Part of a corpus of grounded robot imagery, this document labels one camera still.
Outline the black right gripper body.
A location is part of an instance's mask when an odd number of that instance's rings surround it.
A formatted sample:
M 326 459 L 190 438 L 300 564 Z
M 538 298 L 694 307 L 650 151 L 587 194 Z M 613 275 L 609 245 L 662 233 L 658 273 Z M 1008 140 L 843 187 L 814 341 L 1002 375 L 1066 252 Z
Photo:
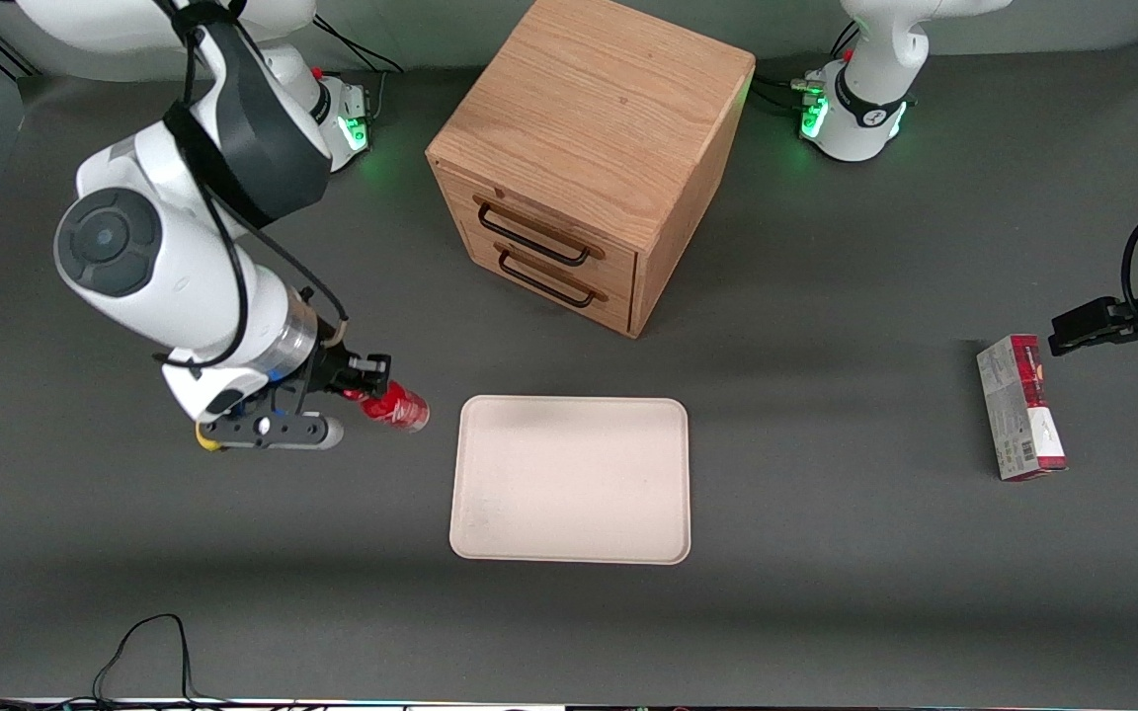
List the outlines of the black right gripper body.
M 318 346 L 304 364 L 277 382 L 271 392 L 273 413 L 299 414 L 310 392 L 354 390 L 351 359 L 353 353 L 344 346 Z

